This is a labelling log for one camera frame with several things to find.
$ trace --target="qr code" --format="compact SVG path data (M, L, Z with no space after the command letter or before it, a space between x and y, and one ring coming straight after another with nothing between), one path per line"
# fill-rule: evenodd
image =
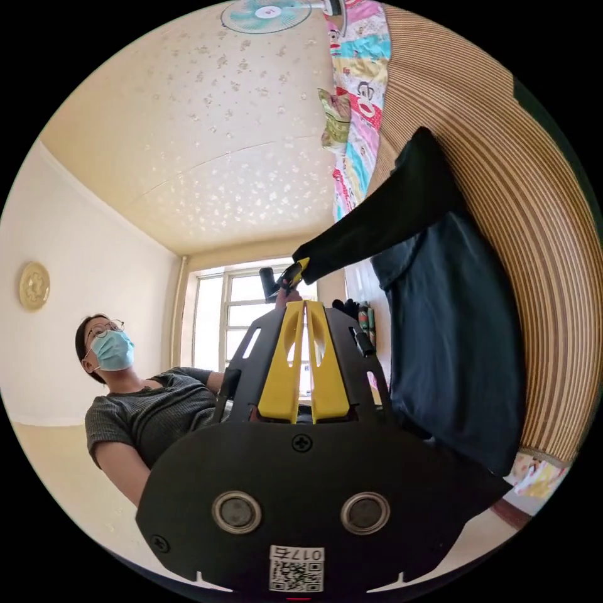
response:
M322 592L324 550L272 547L270 590Z

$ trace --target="window pane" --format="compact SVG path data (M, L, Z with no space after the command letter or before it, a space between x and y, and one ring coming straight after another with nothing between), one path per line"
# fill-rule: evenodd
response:
M289 350L289 362L293 362L293 356L295 355L295 346L292 346ZM308 349L308 329L306 326L303 328L303 333L301 335L301 361L302 362L310 362L310 351Z
M208 371L220 368L218 345L223 280L221 276L199 280L193 366Z
M309 398L311 395L310 365L302 364L300 373L300 398Z
M263 300L264 290L259 274L252 276L236 276L231 281L231 302L248 302Z
M248 306L231 306L228 311L229 327L248 327L260 316L274 310L272 303L255 303Z
M317 298L317 289L316 283L312 283L311 285L306 285L303 281L297 286L297 292L305 299L316 299Z
M228 361L232 360L246 334L247 331L243 330L226 332L226 359Z

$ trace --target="fan guard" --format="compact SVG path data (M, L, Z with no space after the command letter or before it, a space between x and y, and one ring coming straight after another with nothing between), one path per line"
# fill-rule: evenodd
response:
M238 0L222 12L222 25L238 33L261 34L288 30L312 13L310 3L298 0Z

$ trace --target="woman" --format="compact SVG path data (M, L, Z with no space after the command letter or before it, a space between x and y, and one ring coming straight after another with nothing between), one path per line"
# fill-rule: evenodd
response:
M301 300L281 289L276 307ZM211 419L224 375L176 367L149 379L134 370L134 344L123 323L104 314L86 318L75 334L83 369L109 391L85 417L92 460L136 506L153 464L174 442Z

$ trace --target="eyeglasses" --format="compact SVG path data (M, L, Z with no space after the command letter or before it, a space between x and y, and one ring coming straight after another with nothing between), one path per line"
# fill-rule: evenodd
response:
M124 330L124 322L122 320L110 320L106 325L94 325L88 335L86 336L86 341L92 336L94 339L103 338L107 335L108 331L123 331Z

